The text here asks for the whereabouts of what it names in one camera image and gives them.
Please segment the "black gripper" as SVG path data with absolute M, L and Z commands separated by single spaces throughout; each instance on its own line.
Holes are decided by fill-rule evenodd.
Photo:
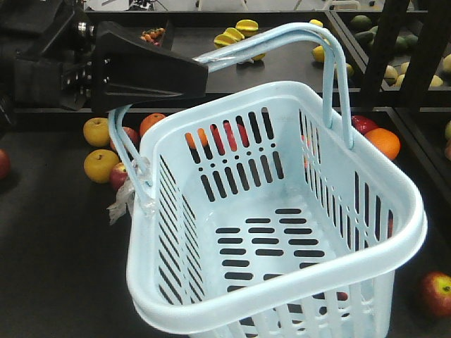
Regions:
M 1 132 L 16 106 L 81 109 L 89 89 L 94 27 L 83 1 L 1 2 Z M 207 66 L 103 21 L 92 53 L 90 106 L 107 112 L 204 96 Z

